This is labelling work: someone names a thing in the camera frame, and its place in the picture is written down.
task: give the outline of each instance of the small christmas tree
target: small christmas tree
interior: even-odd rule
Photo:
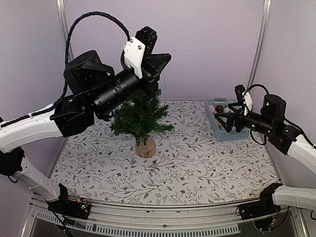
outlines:
[[[135,137],[137,146],[146,146],[151,132],[172,131],[172,125],[158,122],[168,114],[168,105],[160,105],[160,96],[161,90],[153,98],[140,91],[130,100],[123,102],[114,112],[114,121],[111,125],[114,134],[131,134]]]

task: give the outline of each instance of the white wall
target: white wall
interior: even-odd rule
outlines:
[[[62,93],[64,42],[55,0],[0,1],[0,117],[14,119],[43,108]],[[44,174],[53,168],[63,139],[23,149]],[[0,236],[17,237],[32,192],[0,175]]]
[[[286,102],[286,117],[300,125],[316,142],[316,2],[314,0],[272,1],[269,25],[256,83]],[[254,89],[255,106],[262,106],[263,93]],[[316,188],[316,175],[298,161],[267,145],[284,184]],[[305,212],[311,236],[316,222]]]
[[[177,99],[234,97],[234,86],[247,83],[259,35],[261,0],[67,0],[68,25],[89,11],[120,20],[134,36],[150,26],[157,31],[154,53],[174,51],[165,81]],[[102,62],[121,70],[123,31],[100,16],[82,20],[74,30],[75,57],[96,49]],[[160,77],[162,97],[172,99]]]

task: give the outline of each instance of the pink egg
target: pink egg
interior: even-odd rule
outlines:
[[[212,106],[212,105],[209,106],[209,109],[210,109],[210,111],[211,111],[212,113],[215,113],[215,112],[216,112],[215,107]]]

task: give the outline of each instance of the leaf pattern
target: leaf pattern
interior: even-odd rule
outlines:
[[[169,115],[161,122],[175,131],[151,134],[153,158],[138,157],[133,137],[114,136],[110,122],[96,119],[68,139],[52,179],[76,197],[156,205],[252,199],[278,181],[265,147],[251,138],[216,141],[203,101],[164,103]]]

